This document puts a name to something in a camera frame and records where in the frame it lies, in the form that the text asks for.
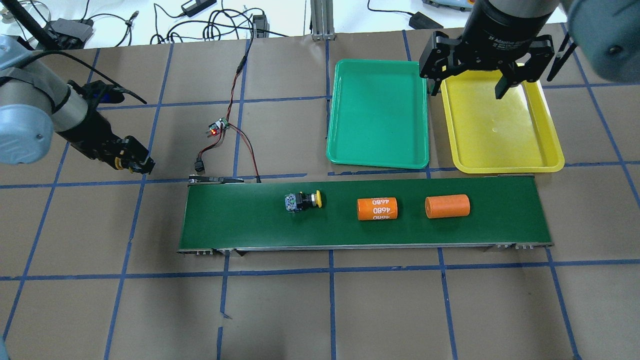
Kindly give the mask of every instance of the white floor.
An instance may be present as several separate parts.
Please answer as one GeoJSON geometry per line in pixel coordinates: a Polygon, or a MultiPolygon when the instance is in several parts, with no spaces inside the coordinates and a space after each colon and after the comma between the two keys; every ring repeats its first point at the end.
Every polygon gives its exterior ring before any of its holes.
{"type": "MultiPolygon", "coordinates": [[[[51,18],[79,19],[84,13],[86,0],[42,0],[51,9],[51,18]]],[[[134,21],[132,45],[149,44],[151,36],[156,32],[154,24],[154,6],[160,4],[168,13],[177,15],[181,12],[182,1],[175,0],[90,0],[88,16],[98,13],[114,13],[128,19],[136,10],[140,12],[134,21]]],[[[206,11],[193,18],[183,17],[171,19],[158,10],[158,30],[160,34],[166,32],[178,22],[185,20],[207,20],[211,10],[225,8],[243,11],[244,8],[262,8],[268,18],[271,31],[288,36],[300,36],[309,34],[310,0],[222,0],[206,11]]],[[[368,33],[377,31],[393,31],[410,29],[408,25],[409,15],[403,13],[370,12],[367,9],[366,0],[338,0],[333,2],[333,16],[336,33],[368,33]]],[[[29,12],[37,20],[39,15],[30,6],[26,6],[29,12]]],[[[403,10],[407,12],[421,12],[433,20],[439,22],[445,28],[462,28],[469,15],[468,12],[460,12],[450,8],[435,8],[423,4],[422,0],[372,0],[374,9],[403,10]]],[[[41,10],[48,17],[46,10],[41,10]]],[[[97,17],[94,19],[94,34],[87,42],[87,48],[112,47],[120,41],[125,25],[115,17],[97,17]]],[[[216,22],[230,24],[229,21],[217,20],[216,22]]],[[[565,22],[566,16],[557,9],[549,19],[549,23],[565,22]]],[[[204,24],[192,23],[180,26],[178,33],[187,37],[201,37],[204,24]]],[[[0,33],[7,35],[21,34],[18,25],[0,23],[0,33]]],[[[240,32],[240,37],[247,37],[248,32],[240,32]]],[[[225,35],[223,38],[235,38],[235,34],[225,35]]]]}

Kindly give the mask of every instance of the green tray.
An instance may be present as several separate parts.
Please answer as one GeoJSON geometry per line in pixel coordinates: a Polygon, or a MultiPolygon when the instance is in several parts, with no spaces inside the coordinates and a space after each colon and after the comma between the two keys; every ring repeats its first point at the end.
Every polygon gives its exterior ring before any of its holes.
{"type": "Polygon", "coordinates": [[[338,61],[326,157],[333,163],[424,168],[426,82],[417,62],[338,61]]]}
{"type": "Polygon", "coordinates": [[[194,184],[179,252],[551,245],[532,177],[194,184]],[[323,207],[285,210],[288,193],[320,190],[323,207]],[[427,196],[464,193],[467,217],[428,219],[427,196]],[[395,220],[358,221],[356,200],[395,197],[395,220]]]}

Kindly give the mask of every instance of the orange cylinder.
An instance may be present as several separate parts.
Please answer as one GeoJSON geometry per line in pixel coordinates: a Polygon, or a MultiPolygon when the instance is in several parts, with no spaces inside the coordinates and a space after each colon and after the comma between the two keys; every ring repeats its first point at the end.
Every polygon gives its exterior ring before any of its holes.
{"type": "Polygon", "coordinates": [[[465,194],[430,196],[424,200],[428,218],[465,217],[471,212],[469,197],[465,194]]]}
{"type": "Polygon", "coordinates": [[[393,220],[398,218],[395,197],[358,199],[358,220],[393,220]]]}

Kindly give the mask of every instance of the bolt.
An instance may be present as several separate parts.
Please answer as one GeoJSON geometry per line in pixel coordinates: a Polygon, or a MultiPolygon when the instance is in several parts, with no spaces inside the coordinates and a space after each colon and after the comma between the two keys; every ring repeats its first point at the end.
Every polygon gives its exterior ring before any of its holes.
{"type": "Polygon", "coordinates": [[[622,47],[619,45],[614,45],[609,49],[609,55],[615,55],[622,52],[622,47]]]}

